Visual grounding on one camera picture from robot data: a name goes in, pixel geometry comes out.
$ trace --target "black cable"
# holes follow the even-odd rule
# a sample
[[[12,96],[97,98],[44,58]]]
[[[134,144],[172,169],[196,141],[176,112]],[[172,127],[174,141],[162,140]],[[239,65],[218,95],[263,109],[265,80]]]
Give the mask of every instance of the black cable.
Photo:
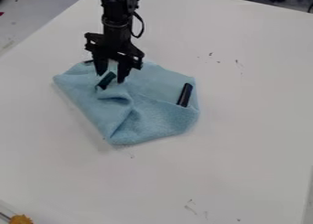
[[[311,13],[311,9],[313,8],[313,3],[308,8],[308,13]]]

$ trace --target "yellow object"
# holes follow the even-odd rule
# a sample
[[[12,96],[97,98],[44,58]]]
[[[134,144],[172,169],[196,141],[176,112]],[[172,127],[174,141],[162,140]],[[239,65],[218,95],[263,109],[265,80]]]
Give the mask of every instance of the yellow object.
[[[15,215],[10,219],[9,224],[34,224],[31,219],[25,215]]]

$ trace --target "blue cloth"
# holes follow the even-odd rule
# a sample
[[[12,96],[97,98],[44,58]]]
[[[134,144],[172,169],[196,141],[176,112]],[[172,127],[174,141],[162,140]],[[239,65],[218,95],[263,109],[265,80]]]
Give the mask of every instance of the blue cloth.
[[[109,71],[116,72],[116,67],[116,62],[111,62]],[[198,119],[191,77],[145,62],[141,70],[132,69],[124,83],[117,84],[115,79],[106,90],[96,87],[102,78],[93,64],[79,63],[54,81],[109,144],[138,144],[184,133]],[[188,108],[176,105],[186,82],[194,87]]]

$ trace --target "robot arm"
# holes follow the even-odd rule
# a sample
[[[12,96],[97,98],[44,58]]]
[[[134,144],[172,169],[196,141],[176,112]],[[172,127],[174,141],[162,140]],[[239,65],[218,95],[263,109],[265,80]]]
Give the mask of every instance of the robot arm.
[[[117,81],[121,83],[131,69],[142,67],[145,54],[132,44],[131,37],[141,37],[145,24],[135,11],[139,7],[139,0],[101,1],[103,33],[86,33],[86,49],[92,53],[96,72],[100,76],[107,70],[110,59],[117,61]],[[142,23],[142,30],[138,35],[133,33],[134,17]]]

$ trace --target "table surface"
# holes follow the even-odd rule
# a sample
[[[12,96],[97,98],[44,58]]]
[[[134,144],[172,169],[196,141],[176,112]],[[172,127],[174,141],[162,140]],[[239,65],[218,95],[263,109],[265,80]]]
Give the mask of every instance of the table surface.
[[[300,223],[313,164],[313,17],[142,0],[148,59],[196,78],[188,133],[116,149],[52,84],[90,55],[80,0],[0,60],[0,198],[45,224]]]

